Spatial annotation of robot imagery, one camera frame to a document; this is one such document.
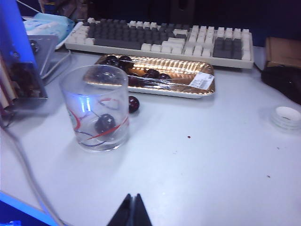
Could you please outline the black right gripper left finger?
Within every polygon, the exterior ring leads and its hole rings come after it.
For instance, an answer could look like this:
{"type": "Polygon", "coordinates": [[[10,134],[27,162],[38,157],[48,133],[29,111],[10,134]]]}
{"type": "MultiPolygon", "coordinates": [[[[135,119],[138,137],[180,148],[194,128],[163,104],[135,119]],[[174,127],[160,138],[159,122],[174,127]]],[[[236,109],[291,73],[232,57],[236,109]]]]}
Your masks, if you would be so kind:
{"type": "Polygon", "coordinates": [[[131,214],[132,196],[127,194],[107,226],[126,226],[131,214]]]}

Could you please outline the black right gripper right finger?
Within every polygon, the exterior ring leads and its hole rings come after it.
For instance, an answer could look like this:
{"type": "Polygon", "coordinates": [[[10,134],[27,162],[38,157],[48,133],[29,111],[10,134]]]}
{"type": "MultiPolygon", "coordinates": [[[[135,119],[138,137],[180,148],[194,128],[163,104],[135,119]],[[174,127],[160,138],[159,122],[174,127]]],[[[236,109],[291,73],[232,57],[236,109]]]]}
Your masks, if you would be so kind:
{"type": "Polygon", "coordinates": [[[134,209],[134,225],[135,226],[152,226],[151,220],[143,203],[140,194],[135,198],[134,209]]]}

